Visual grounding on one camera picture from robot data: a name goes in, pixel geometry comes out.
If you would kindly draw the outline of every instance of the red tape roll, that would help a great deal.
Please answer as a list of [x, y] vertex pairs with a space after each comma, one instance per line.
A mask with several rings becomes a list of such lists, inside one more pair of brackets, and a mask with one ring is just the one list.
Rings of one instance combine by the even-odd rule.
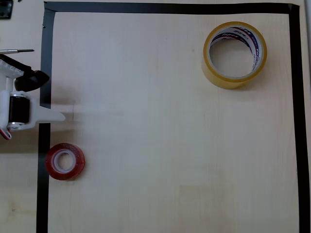
[[[60, 167], [58, 160], [62, 154], [69, 154], [72, 157], [73, 163], [70, 168], [63, 169]], [[69, 143], [60, 143], [53, 146], [47, 153], [45, 165], [50, 176], [54, 179], [65, 181], [78, 176], [86, 162], [83, 152], [80, 148]]]

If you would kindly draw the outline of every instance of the black object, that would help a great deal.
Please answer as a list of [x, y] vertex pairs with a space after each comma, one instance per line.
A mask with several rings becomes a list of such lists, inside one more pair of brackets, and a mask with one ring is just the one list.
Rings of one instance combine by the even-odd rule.
[[31, 74], [17, 78], [14, 82], [14, 86], [16, 91], [33, 91], [42, 87], [49, 79], [47, 74], [40, 70], [36, 70]]
[[0, 0], [0, 19], [10, 19], [12, 8], [13, 0]]
[[17, 78], [14, 82], [16, 91], [33, 91], [45, 84], [50, 77], [40, 70], [33, 71], [31, 67], [24, 65], [8, 56], [0, 54], [0, 59], [7, 64], [24, 71], [24, 75]]
[[10, 97], [9, 123], [29, 122], [30, 100], [25, 97]]

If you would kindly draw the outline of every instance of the yellow tape roll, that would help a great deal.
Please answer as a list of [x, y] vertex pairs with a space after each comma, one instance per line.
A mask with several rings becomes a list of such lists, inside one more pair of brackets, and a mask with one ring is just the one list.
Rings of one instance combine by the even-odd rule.
[[[249, 74], [231, 77], [220, 73], [213, 65], [210, 47], [222, 39], [236, 39], [250, 48], [254, 63]], [[228, 22], [219, 25], [208, 35], [203, 48], [202, 70], [211, 83], [225, 89], [235, 89], [254, 78], [263, 68], [267, 60], [267, 45], [263, 36], [253, 26], [243, 22]]]

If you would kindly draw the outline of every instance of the cable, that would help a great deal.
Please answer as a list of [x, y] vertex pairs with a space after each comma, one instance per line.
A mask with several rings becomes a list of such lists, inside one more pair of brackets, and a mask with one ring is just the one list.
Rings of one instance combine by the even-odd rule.
[[10, 131], [9, 129], [3, 130], [2, 128], [0, 128], [0, 134], [1, 134], [6, 140], [10, 140], [10, 139], [12, 138], [11, 131]]

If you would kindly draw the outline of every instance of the wood grain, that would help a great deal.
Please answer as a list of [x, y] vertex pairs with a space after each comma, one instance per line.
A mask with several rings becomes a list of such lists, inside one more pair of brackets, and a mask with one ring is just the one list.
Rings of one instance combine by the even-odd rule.
[[[154, 0], [152, 2], [233, 3], [228, 0]], [[258, 0], [235, 0], [234, 2], [258, 2]], [[310, 154], [310, 76], [303, 1], [265, 0], [264, 2], [290, 2], [301, 6], [302, 62]], [[4, 32], [0, 35], [0, 48], [35, 49], [33, 53], [10, 55], [32, 66], [33, 69], [40, 69], [43, 13], [43, 1], [24, 0], [15, 2], [11, 20], [0, 20], [0, 31]], [[137, 22], [138, 19], [132, 17], [130, 22]], [[172, 50], [162, 49], [159, 57], [162, 62], [159, 65], [165, 69], [160, 67], [156, 69], [150, 65], [151, 62], [156, 61], [155, 50], [165, 45], [165, 43], [158, 44], [156, 39], [150, 41], [155, 46], [151, 49], [151, 56], [150, 53], [147, 56], [144, 50], [138, 50], [134, 51], [134, 60], [131, 61], [130, 53], [133, 53], [133, 48], [122, 48], [122, 51], [113, 50], [113, 52], [108, 50], [109, 55], [114, 54], [113, 60], [105, 60], [105, 63], [98, 62], [96, 69], [92, 68], [92, 59], [94, 57], [102, 59], [108, 52], [101, 47], [104, 41], [107, 42], [105, 38], [107, 31], [98, 32], [103, 26], [107, 26], [110, 32], [115, 33], [114, 35], [124, 36], [122, 33], [117, 34], [113, 25], [128, 31], [126, 36], [131, 35], [130, 43], [128, 41], [125, 43], [124, 39], [116, 40], [114, 44], [117, 48], [119, 42], [122, 42], [123, 46], [129, 44], [135, 46], [134, 48], [140, 48], [145, 46], [146, 39], [152, 36], [142, 35], [146, 30], [141, 31], [138, 26], [130, 26], [130, 29], [137, 33], [136, 37], [143, 38], [142, 44], [138, 45], [135, 42], [135, 35], [132, 35], [132, 31], [124, 26], [127, 21], [124, 16], [106, 18], [106, 20], [111, 18], [115, 20], [110, 22], [113, 23], [112, 26], [104, 21], [95, 29], [92, 26], [94, 22], [91, 20], [86, 21], [90, 22], [88, 26], [86, 23], [82, 24], [81, 30], [92, 31], [95, 35], [99, 35], [98, 39], [91, 38], [94, 41], [94, 44], [91, 44], [91, 51], [82, 50], [82, 54], [89, 59], [79, 58], [80, 53], [74, 50], [86, 44], [90, 45], [90, 38], [86, 38], [82, 32], [80, 32], [83, 34], [82, 38], [77, 40], [68, 35], [68, 32], [78, 32], [78, 26], [75, 30], [64, 32], [65, 39], [70, 39], [70, 43], [68, 45], [64, 41], [59, 41], [60, 47], [54, 51], [54, 53], [58, 51], [59, 54], [54, 56], [58, 57], [59, 63], [70, 61], [67, 65], [71, 72], [69, 68], [66, 69], [59, 63], [56, 63], [59, 67], [53, 68], [53, 74], [58, 73], [58, 76], [53, 75], [53, 80], [62, 78], [62, 82], [66, 81], [64, 84], [53, 82], [53, 90], [58, 90], [58, 95], [53, 95], [53, 103], [56, 105], [54, 108], [66, 112], [68, 121], [66, 125], [54, 126], [52, 145], [64, 141], [77, 143], [86, 152], [88, 160], [85, 173], [78, 180], [68, 183], [51, 180], [50, 203], [54, 206], [50, 204], [52, 212], [49, 213], [49, 232], [73, 232], [74, 230], [86, 232], [90, 229], [107, 232], [297, 231], [297, 180], [292, 92], [289, 84], [291, 70], [288, 16], [271, 17], [267, 18], [267, 15], [262, 14], [252, 19], [252, 15], [246, 14], [209, 16], [208, 20], [195, 16], [190, 17], [190, 21], [178, 18], [180, 22], [174, 19], [168, 23], [169, 25], [185, 24], [179, 27], [180, 31], [177, 34], [176, 31], [168, 30], [169, 26], [165, 26], [166, 21], [160, 25], [161, 21], [158, 17], [153, 17], [154, 21], [144, 19], [146, 25], [142, 28], [154, 27], [156, 34], [159, 34], [155, 35], [157, 39], [163, 39], [164, 34], [171, 36], [166, 43], [170, 43], [172, 50], [180, 48], [181, 45], [184, 45], [182, 50], [186, 48], [178, 54], [173, 53]], [[200, 55], [202, 41], [209, 31], [218, 24], [232, 20], [248, 22], [262, 32], [268, 44], [267, 64], [270, 65], [266, 65], [264, 72], [258, 77], [260, 81], [251, 83], [246, 89], [234, 92], [221, 89], [216, 91], [215, 87], [210, 86], [200, 73], [199, 64], [196, 67], [196, 59]], [[188, 33], [188, 30], [195, 33], [194, 38], [174, 39], [174, 36], [183, 35], [182, 32]], [[281, 36], [281, 40], [276, 41], [275, 36]], [[71, 43], [73, 43], [72, 48], [61, 51], [62, 46], [68, 47]], [[189, 45], [195, 45], [191, 48], [194, 52], [189, 50]], [[63, 57], [67, 52], [69, 54], [65, 60]], [[148, 57], [147, 61], [140, 57], [140, 52]], [[69, 57], [70, 54], [74, 55], [74, 60]], [[185, 57], [176, 58], [176, 55], [185, 55]], [[98, 66], [105, 64], [104, 67], [108, 67], [112, 61], [117, 64], [125, 61], [127, 66], [122, 72], [117, 73], [123, 76], [110, 82], [109, 87], [112, 88], [107, 90], [108, 87], [104, 83], [109, 77], [99, 79], [100, 86], [95, 81], [100, 77], [99, 74], [103, 74]], [[80, 62], [79, 66], [74, 66], [74, 62]], [[183, 65], [186, 63], [185, 67], [181, 70], [173, 70], [172, 66], [180, 62]], [[141, 64], [147, 66], [138, 72], [136, 69]], [[108, 68], [109, 71], [106, 72], [113, 73], [111, 68]], [[124, 75], [125, 71], [128, 71], [128, 77], [140, 76], [141, 79], [134, 77], [134, 81], [137, 81], [139, 86], [135, 87], [134, 83], [124, 80], [127, 77]], [[196, 82], [192, 79], [190, 82], [186, 79], [187, 75], [199, 79]], [[181, 77], [182, 82], [179, 79], [178, 82], [176, 81], [177, 76]], [[87, 79], [92, 84], [90, 90], [97, 90], [103, 94], [102, 100], [94, 101], [95, 95], [85, 97], [86, 93], [81, 90], [84, 90], [82, 85], [85, 84], [86, 77], [90, 77]], [[143, 77], [148, 77], [150, 84], [157, 85], [151, 88]], [[120, 94], [119, 87], [125, 89], [124, 94]], [[130, 95], [128, 89], [136, 90], [135, 95]], [[186, 89], [188, 94], [184, 96], [182, 91]], [[138, 100], [140, 102], [134, 105], [136, 109], [131, 110], [132, 103]], [[234, 121], [238, 116], [237, 112], [230, 110], [234, 107], [245, 112], [244, 118], [238, 117], [238, 122]], [[88, 116], [84, 112], [86, 108], [89, 110]], [[256, 115], [261, 110], [266, 113], [266, 116]], [[93, 125], [86, 120], [90, 116], [93, 122], [105, 120], [104, 125], [100, 124], [104, 129], [98, 132], [98, 125]], [[252, 124], [255, 120], [258, 123], [257, 127], [261, 126], [259, 130]], [[232, 131], [227, 131], [227, 126], [232, 125], [233, 121], [235, 125], [231, 126]], [[237, 144], [244, 143], [244, 138], [247, 138], [247, 141], [251, 140], [250, 135], [255, 135], [259, 141], [237, 147]], [[13, 136], [14, 139], [10, 142], [0, 142], [0, 231], [33, 233], [36, 221], [37, 129], [15, 133]], [[86, 143], [89, 141], [85, 137], [89, 137], [91, 143]], [[235, 142], [231, 141], [232, 137], [236, 137]], [[141, 146], [142, 142], [146, 141], [149, 143]], [[254, 151], [260, 153], [260, 156], [253, 153]]]
[[[234, 91], [200, 67], [206, 36], [231, 20], [269, 49]], [[297, 231], [287, 15], [56, 13], [53, 39], [53, 107], [68, 119], [52, 144], [77, 144], [87, 167], [50, 180], [51, 233]]]

